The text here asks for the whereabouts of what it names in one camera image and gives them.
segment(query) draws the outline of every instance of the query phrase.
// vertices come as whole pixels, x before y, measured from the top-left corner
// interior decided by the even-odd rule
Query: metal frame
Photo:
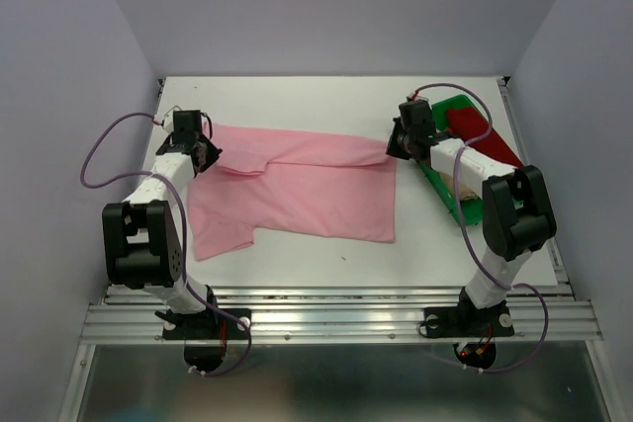
[[[79,348],[77,348],[77,355],[70,371],[68,387],[59,411],[59,422],[75,421],[79,417],[81,402],[95,356],[95,349],[94,345],[83,344],[80,344]]]
[[[505,82],[499,92],[517,141],[520,156],[527,154],[516,126]],[[599,388],[613,421],[626,420],[613,374],[604,353],[593,308],[576,301],[554,240],[548,243],[558,285],[542,287],[550,310],[548,341],[585,341]],[[460,288],[214,288],[221,307],[248,306],[255,345],[302,344],[427,344],[455,342],[428,340],[417,332],[428,306],[452,305]],[[543,313],[528,291],[508,295],[516,335],[507,341],[536,341]],[[164,305],[153,297],[122,287],[109,287],[102,301],[88,309],[77,357],[60,412],[60,421],[79,416],[97,345],[182,345],[161,338],[162,322],[153,313]],[[214,344],[211,342],[191,342]],[[231,341],[239,345],[243,342]]]

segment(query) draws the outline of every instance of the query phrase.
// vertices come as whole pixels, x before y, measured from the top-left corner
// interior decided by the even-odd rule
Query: red object
[[[488,128],[488,122],[473,108],[449,109],[446,111],[446,119],[451,130],[464,141],[483,134]],[[499,162],[517,168],[523,166],[516,154],[494,129],[488,137],[471,146]]]

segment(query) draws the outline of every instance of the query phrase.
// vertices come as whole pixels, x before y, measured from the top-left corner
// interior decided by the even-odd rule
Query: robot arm
[[[438,172],[453,175],[455,160],[464,142],[436,130],[427,100],[408,101],[399,109],[401,114],[394,119],[387,153],[400,159],[414,159]],[[462,290],[453,312],[432,309],[444,315],[444,328],[434,332],[436,337],[481,334],[482,328],[497,326],[503,314],[509,316],[505,306],[507,289],[532,252],[556,233],[545,182],[536,167],[515,169],[466,147],[460,157],[459,181],[483,200],[487,248],[482,267],[496,282],[480,269]],[[496,335],[502,336],[504,331],[507,336],[513,334],[510,327],[509,330],[498,329]]]
[[[204,136],[200,111],[172,111],[162,126],[169,134],[156,151],[151,173],[166,177],[181,192],[218,160],[222,150]],[[173,314],[197,314],[206,311],[205,306],[186,285],[207,299],[213,300],[213,293],[187,277],[171,214],[173,205],[165,183],[148,176],[121,203],[105,206],[102,222],[108,277],[113,284],[157,296]]]

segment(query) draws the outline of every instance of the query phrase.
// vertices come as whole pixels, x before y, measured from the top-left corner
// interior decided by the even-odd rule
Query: white wall
[[[632,0],[557,0],[510,81],[530,159],[545,173],[574,290],[593,301],[629,401],[632,76]]]
[[[0,419],[56,418],[89,299],[106,284],[101,208],[79,168],[114,118],[155,105],[154,75],[115,0],[0,0]],[[92,176],[137,168],[129,124]]]
[[[509,74],[554,0],[117,0],[160,74]]]

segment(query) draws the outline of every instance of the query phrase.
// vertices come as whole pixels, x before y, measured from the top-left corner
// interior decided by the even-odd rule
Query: green tray
[[[446,99],[432,106],[433,108],[433,120],[435,121],[435,126],[438,130],[445,130],[448,128],[448,121],[446,120],[446,111],[449,109],[464,109],[464,108],[475,108],[471,100],[460,94],[459,96],[455,96],[453,98]],[[455,200],[453,198],[452,192],[444,185],[442,179],[439,177],[439,174],[423,163],[417,164],[419,168],[422,169],[424,176],[430,182],[431,186],[435,189],[439,198],[441,198],[442,202],[448,208],[448,212],[453,216],[455,221],[459,223],[459,216],[457,215],[457,207],[455,207]],[[483,218],[484,214],[484,205],[482,200],[477,198],[475,200],[466,200],[462,201],[462,213],[464,214],[464,222],[466,225],[477,224]]]

